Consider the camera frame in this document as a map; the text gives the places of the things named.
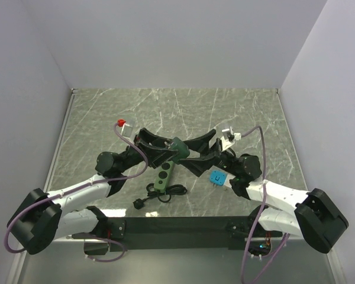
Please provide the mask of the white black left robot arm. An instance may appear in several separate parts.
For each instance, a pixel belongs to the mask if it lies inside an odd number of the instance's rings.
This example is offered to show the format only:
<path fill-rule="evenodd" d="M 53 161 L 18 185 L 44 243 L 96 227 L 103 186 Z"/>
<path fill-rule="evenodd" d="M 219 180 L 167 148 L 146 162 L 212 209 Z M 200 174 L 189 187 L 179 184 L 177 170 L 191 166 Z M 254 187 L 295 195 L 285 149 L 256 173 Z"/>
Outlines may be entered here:
<path fill-rule="evenodd" d="M 104 151 L 96 158 L 96 173 L 87 180 L 56 191 L 31 191 L 7 223 L 5 249 L 10 253 L 37 254 L 55 239 L 82 233 L 88 238 L 111 243 L 108 217 L 90 202 L 110 197 L 124 183 L 142 175 L 146 168 L 156 168 L 175 158 L 179 151 L 175 139 L 152 134 L 145 128 L 133 141 L 114 126 L 115 134 L 127 144 L 121 153 Z M 126 176 L 124 172 L 140 163 L 144 168 Z"/>

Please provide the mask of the dark green cube adapter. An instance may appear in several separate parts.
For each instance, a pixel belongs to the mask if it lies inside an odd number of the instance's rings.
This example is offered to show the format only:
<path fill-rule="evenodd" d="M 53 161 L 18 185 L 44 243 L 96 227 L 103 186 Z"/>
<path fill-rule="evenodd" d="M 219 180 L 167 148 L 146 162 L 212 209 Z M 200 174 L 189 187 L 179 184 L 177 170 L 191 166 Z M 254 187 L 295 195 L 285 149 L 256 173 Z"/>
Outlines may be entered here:
<path fill-rule="evenodd" d="M 177 155 L 172 159 L 176 164 L 179 164 L 182 159 L 185 159 L 190 155 L 188 146 L 178 137 L 167 139 L 165 145 L 168 149 L 177 150 Z"/>

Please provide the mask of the green power strip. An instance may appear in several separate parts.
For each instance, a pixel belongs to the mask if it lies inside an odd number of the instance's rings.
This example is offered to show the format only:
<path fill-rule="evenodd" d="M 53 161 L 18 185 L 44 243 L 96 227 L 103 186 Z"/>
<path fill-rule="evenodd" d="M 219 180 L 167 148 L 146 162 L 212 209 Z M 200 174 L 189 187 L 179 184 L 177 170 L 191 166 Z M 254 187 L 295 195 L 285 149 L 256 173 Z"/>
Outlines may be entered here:
<path fill-rule="evenodd" d="M 169 180 L 172 176 L 172 171 L 175 166 L 173 161 L 164 162 L 160 167 L 156 179 L 154 181 L 154 190 L 160 193 L 165 193 Z"/>

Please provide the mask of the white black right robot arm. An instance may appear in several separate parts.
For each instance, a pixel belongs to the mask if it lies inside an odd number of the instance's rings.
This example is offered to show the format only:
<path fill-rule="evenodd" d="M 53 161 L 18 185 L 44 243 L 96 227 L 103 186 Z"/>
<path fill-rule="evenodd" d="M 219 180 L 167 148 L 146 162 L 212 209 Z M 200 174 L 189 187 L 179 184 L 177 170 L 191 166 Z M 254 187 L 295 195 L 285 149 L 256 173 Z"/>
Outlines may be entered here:
<path fill-rule="evenodd" d="M 255 155 L 237 156 L 232 150 L 240 133 L 226 129 L 214 144 L 216 131 L 184 142 L 185 149 L 199 157 L 185 156 L 179 164 L 196 176 L 215 166 L 227 173 L 224 185 L 242 198 L 262 202 L 256 216 L 249 219 L 248 230 L 255 236 L 280 231 L 302 237 L 313 249 L 328 253 L 349 227 L 346 217 L 321 189 L 292 189 L 265 178 L 265 160 Z"/>

